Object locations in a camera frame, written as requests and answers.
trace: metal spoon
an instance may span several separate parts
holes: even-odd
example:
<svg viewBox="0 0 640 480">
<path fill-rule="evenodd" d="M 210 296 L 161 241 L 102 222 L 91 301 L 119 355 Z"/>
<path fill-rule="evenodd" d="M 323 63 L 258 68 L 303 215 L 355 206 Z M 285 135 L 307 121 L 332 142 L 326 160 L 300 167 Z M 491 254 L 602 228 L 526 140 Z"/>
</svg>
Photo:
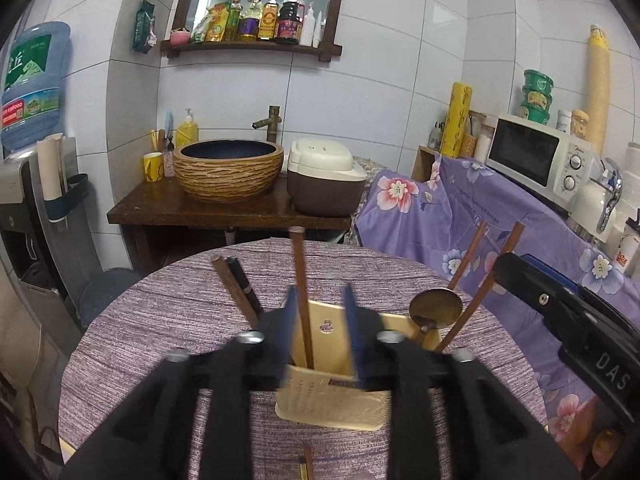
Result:
<svg viewBox="0 0 640 480">
<path fill-rule="evenodd" d="M 462 313 L 462 300 L 448 288 L 430 288 L 417 294 L 409 304 L 409 316 L 420 327 L 414 341 L 420 346 L 429 330 L 456 322 Z"/>
</svg>

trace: stacked green tubs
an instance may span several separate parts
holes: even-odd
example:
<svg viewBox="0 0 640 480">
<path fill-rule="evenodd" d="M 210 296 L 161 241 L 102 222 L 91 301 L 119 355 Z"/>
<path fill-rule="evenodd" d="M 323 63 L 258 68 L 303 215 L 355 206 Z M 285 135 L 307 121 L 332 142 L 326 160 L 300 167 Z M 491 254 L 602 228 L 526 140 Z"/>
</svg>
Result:
<svg viewBox="0 0 640 480">
<path fill-rule="evenodd" d="M 525 70 L 522 92 L 524 100 L 520 105 L 520 117 L 540 124 L 549 121 L 549 108 L 553 102 L 551 91 L 554 81 L 537 70 Z"/>
</svg>

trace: screw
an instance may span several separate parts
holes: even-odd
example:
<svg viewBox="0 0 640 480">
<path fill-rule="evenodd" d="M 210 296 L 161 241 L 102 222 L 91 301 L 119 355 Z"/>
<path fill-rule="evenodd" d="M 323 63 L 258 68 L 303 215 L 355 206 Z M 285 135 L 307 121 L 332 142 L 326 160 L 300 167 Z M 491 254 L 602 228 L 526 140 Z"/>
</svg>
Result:
<svg viewBox="0 0 640 480">
<path fill-rule="evenodd" d="M 183 348 L 175 348 L 166 353 L 165 359 L 170 363 L 183 363 L 189 358 L 189 352 Z"/>
<path fill-rule="evenodd" d="M 255 345 L 264 341 L 264 334 L 257 330 L 241 332 L 238 334 L 238 341 L 245 344 Z"/>
<path fill-rule="evenodd" d="M 453 352 L 453 358 L 459 363 L 467 363 L 474 360 L 474 355 L 466 348 L 458 348 Z"/>
<path fill-rule="evenodd" d="M 376 339 L 381 343 L 399 343 L 404 340 L 404 335 L 395 330 L 382 330 L 376 334 Z"/>
</svg>

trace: striped tablecloth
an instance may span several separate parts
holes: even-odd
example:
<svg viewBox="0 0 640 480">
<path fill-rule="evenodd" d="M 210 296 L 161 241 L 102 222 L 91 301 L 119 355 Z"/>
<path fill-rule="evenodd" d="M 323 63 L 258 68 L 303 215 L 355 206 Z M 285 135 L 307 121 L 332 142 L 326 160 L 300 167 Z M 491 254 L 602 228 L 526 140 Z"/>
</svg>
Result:
<svg viewBox="0 0 640 480">
<path fill-rule="evenodd" d="M 305 250 L 311 300 L 340 304 L 344 283 L 350 281 L 361 304 L 380 312 L 407 314 L 415 294 L 446 286 L 445 280 L 423 264 L 372 250 L 320 242 L 306 242 Z M 267 310 L 280 306 L 287 286 L 294 282 L 290 241 L 282 238 L 197 254 L 141 280 L 91 324 L 71 356 L 60 399 L 63 440 L 79 447 L 169 349 L 210 351 L 249 328 L 210 265 L 214 253 L 239 257 Z M 470 297 L 458 293 L 466 307 Z M 483 307 L 447 351 L 458 347 L 469 348 L 546 424 L 533 371 L 509 334 Z M 206 404 L 203 396 L 194 427 L 192 479 L 197 478 Z M 359 471 L 385 478 L 388 427 L 356 432 L 287 422 L 275 415 L 274 404 L 273 393 L 252 394 L 255 478 L 299 478 L 298 460 L 305 442 L 312 445 L 318 480 L 346 479 Z M 442 413 L 436 413 L 436 419 L 440 421 L 436 429 L 443 434 Z M 444 460 L 445 477 L 448 469 Z"/>
</svg>

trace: purple floral cloth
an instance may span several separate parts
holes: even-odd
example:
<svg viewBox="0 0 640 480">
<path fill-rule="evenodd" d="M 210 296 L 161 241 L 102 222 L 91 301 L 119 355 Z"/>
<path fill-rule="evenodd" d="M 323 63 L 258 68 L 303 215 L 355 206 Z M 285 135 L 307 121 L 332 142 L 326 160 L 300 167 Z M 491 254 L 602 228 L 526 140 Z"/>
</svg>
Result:
<svg viewBox="0 0 640 480">
<path fill-rule="evenodd" d="M 596 292 L 640 326 L 640 284 L 575 235 L 542 202 L 471 160 L 439 157 L 426 183 L 381 171 L 356 225 L 365 247 L 421 263 L 451 279 L 482 220 L 489 228 L 460 280 L 473 295 L 516 222 L 525 230 L 517 254 L 530 253 Z M 558 358 L 559 342 L 542 316 L 494 285 L 482 302 L 516 341 L 543 390 L 549 426 L 561 438 L 593 393 Z"/>
</svg>

